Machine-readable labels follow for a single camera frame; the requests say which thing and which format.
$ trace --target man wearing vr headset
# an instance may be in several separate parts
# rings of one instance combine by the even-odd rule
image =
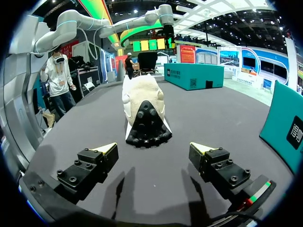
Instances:
[[[58,115],[63,117],[76,105],[69,91],[69,86],[72,90],[75,90],[76,86],[72,83],[67,56],[61,54],[60,49],[61,46],[58,46],[53,51],[52,56],[46,62],[46,67],[41,70],[40,78],[42,82],[49,81],[51,101]]]

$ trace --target black logo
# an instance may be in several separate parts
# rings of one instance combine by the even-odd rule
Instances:
[[[303,121],[298,116],[295,116],[286,139],[297,150],[302,142],[302,137]]]

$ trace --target robotic arm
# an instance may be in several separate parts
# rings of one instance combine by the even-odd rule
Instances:
[[[78,28],[87,31],[99,30],[99,37],[105,38],[114,33],[134,27],[153,25],[158,19],[164,26],[166,38],[173,38],[172,25],[174,24],[174,19],[170,5],[160,5],[158,9],[148,11],[141,17],[122,20],[114,25],[110,25],[107,19],[94,19],[71,9],[60,14],[56,31],[46,33],[35,42],[34,52],[44,53],[62,43],[72,40],[76,37]]]

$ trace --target teal exhibition counter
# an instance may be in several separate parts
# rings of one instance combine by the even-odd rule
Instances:
[[[164,78],[187,91],[223,87],[224,66],[209,64],[164,64]]]
[[[303,96],[277,80],[260,137],[297,172],[303,153]]]

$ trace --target gray table surface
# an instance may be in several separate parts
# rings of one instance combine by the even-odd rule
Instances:
[[[227,211],[224,200],[205,183],[188,159],[189,143],[224,147],[251,178],[263,174],[277,187],[263,204],[266,215],[292,180],[282,159],[259,138],[269,107],[223,87],[185,91],[161,81],[166,118],[173,137],[156,148],[125,143],[122,86],[101,87],[71,109],[44,139],[28,171],[50,174],[69,167],[82,149],[118,143],[119,160],[103,184],[77,205],[116,220],[162,224],[203,222]],[[117,191],[122,188],[117,200]]]

